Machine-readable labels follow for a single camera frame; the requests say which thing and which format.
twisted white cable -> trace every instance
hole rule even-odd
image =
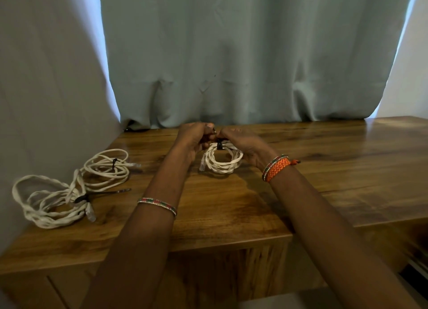
[[[223,149],[227,150],[232,156],[232,160],[229,163],[219,163],[214,157],[214,151],[217,150],[217,143],[210,144],[210,147],[206,150],[201,160],[200,171],[205,170],[205,165],[208,166],[213,172],[218,174],[230,174],[235,168],[241,165],[243,152],[237,149],[230,141],[222,142]]]
[[[125,154],[125,158],[114,162],[105,153],[119,151]],[[45,229],[57,228],[63,225],[69,225],[79,220],[85,214],[90,221],[95,221],[95,214],[91,203],[81,201],[73,203],[79,196],[87,192],[102,192],[110,187],[122,184],[128,179],[128,167],[141,167],[139,164],[127,163],[128,153],[122,149],[110,149],[94,155],[85,162],[81,169],[74,171],[73,180],[70,185],[42,175],[28,175],[19,179],[12,187],[12,196],[24,210],[24,216],[27,220],[33,221],[38,227]],[[100,183],[89,183],[84,181],[86,173],[104,177],[105,181]],[[18,191],[18,184],[31,178],[38,178],[43,181],[54,183],[64,187],[61,191],[51,192],[47,190],[33,192],[26,200],[21,198]],[[61,212],[50,212],[51,209],[60,205],[67,204],[71,209]]]

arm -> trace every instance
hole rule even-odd
[[[279,155],[245,129],[225,128],[219,136],[229,139],[261,171]],[[303,246],[345,308],[419,308],[393,272],[296,168],[285,167],[270,185]]]
[[[213,127],[206,123],[180,127],[145,197],[178,207],[186,172],[196,152],[207,146],[200,142],[214,138]],[[169,210],[137,205],[98,269],[81,308],[151,308],[167,261],[173,224]]]

wall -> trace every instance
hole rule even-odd
[[[377,117],[428,118],[428,0],[415,0]]]
[[[0,0],[0,252],[27,225],[11,196],[14,180],[70,182],[121,131],[83,5]]]

beaded bracelet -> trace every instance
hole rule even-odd
[[[156,200],[154,198],[142,197],[137,202],[137,204],[140,204],[140,203],[153,204],[153,205],[160,206],[161,208],[170,210],[173,213],[174,217],[177,216],[177,210],[172,205],[169,205],[168,203]]]
[[[283,170],[288,165],[297,165],[300,163],[299,160],[289,160],[288,156],[280,155],[272,160],[263,171],[261,178],[265,182],[269,182],[276,174]]]

orange braided bracelet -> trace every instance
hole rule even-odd
[[[286,155],[281,155],[275,158],[270,164],[268,164],[263,171],[262,178],[264,181],[269,182],[276,174],[289,165],[297,165],[300,163],[299,160],[289,160]]]

